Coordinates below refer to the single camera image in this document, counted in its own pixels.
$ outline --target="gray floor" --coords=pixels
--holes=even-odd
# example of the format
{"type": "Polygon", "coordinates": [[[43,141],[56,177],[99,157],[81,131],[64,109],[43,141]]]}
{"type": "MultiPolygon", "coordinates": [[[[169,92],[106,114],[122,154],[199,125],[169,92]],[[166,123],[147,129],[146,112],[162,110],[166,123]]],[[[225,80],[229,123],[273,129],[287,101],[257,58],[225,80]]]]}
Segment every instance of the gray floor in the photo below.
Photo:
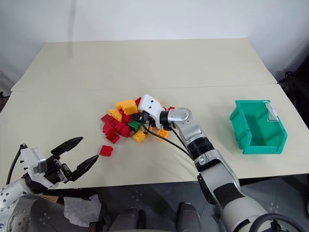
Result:
{"type": "MultiPolygon", "coordinates": [[[[125,209],[138,207],[147,213],[147,228],[175,231],[176,212],[180,202],[190,202],[200,214],[202,230],[222,232],[216,221],[215,207],[205,201],[197,182],[164,183],[93,188],[107,205],[111,218],[125,209]]],[[[242,187],[267,211],[278,212],[296,220],[309,230],[307,216],[308,185],[305,175],[274,178],[242,187]]],[[[31,211],[30,231],[86,232],[63,217],[63,206],[46,200],[36,202],[31,211]]]]}

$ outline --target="white wall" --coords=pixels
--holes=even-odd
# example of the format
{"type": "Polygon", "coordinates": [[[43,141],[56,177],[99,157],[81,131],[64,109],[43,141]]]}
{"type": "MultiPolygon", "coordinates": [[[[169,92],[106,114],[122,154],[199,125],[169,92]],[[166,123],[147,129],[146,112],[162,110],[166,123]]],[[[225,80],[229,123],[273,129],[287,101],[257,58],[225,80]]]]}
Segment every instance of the white wall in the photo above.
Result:
{"type": "Polygon", "coordinates": [[[249,37],[277,78],[286,69],[295,69],[309,52],[307,0],[0,3],[0,71],[13,82],[23,75],[44,42],[249,37]],[[73,27],[69,26],[70,15],[75,18],[73,27]]]}

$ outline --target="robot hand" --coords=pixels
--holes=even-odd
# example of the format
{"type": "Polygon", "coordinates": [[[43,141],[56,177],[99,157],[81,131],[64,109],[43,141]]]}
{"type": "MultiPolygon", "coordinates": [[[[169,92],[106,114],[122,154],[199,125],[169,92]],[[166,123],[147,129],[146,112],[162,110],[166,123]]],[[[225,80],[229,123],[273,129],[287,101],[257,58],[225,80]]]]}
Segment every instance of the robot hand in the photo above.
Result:
{"type": "Polygon", "coordinates": [[[147,129],[149,125],[179,131],[179,139],[188,151],[184,152],[194,160],[194,165],[200,172],[197,178],[205,198],[219,207],[228,232],[282,231],[281,226],[274,223],[275,219],[292,224],[298,231],[305,231],[283,215],[267,214],[258,202],[241,192],[235,173],[194,122],[190,110],[178,108],[165,111],[156,99],[146,94],[140,101],[139,111],[142,113],[134,115],[134,119],[143,123],[146,132],[154,134],[147,129]]]}
{"type": "Polygon", "coordinates": [[[0,232],[28,231],[30,210],[33,203],[47,189],[53,189],[59,182],[75,181],[85,174],[97,161],[95,155],[71,171],[60,155],[74,148],[83,138],[70,139],[51,151],[52,156],[46,159],[38,148],[30,149],[21,145],[9,172],[7,185],[0,191],[0,232]],[[10,184],[12,171],[21,156],[24,174],[21,179],[10,184]]]}

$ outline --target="green plastic bin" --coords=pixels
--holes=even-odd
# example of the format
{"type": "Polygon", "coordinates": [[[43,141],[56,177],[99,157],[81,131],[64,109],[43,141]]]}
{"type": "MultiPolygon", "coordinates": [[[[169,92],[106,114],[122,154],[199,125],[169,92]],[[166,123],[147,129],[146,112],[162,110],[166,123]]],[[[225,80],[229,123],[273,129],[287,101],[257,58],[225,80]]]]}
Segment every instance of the green plastic bin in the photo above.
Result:
{"type": "Polygon", "coordinates": [[[269,120],[269,100],[236,100],[230,116],[243,154],[280,154],[287,133],[279,119],[269,120]]]}

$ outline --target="table surface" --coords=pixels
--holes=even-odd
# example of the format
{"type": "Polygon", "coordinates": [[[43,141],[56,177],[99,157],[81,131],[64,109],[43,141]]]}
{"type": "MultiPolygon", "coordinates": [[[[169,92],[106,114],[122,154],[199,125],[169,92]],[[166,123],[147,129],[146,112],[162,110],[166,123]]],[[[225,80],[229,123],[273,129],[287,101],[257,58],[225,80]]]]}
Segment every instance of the table surface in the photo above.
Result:
{"type": "MultiPolygon", "coordinates": [[[[0,114],[0,186],[5,184],[11,162],[21,143],[39,147],[48,157],[50,150],[62,142],[83,136],[80,144],[61,161],[71,170],[111,145],[101,132],[100,118],[125,99],[145,93],[164,106],[187,107],[214,147],[217,148],[238,178],[265,177],[309,172],[309,131],[279,85],[233,87],[187,87],[158,89],[122,89],[59,91],[44,94],[13,92],[0,114]],[[235,100],[271,100],[288,133],[282,154],[243,155],[235,140],[229,115],[235,100]]],[[[169,139],[176,141],[173,134],[169,139]]],[[[100,157],[89,172],[75,182],[60,188],[101,187],[130,184],[196,180],[197,172],[184,153],[149,135],[138,144],[132,138],[121,138],[109,158],[100,157]]],[[[24,173],[19,162],[12,180],[24,173]]]]}
{"type": "Polygon", "coordinates": [[[275,84],[248,39],[46,43],[12,91],[275,84]]]}

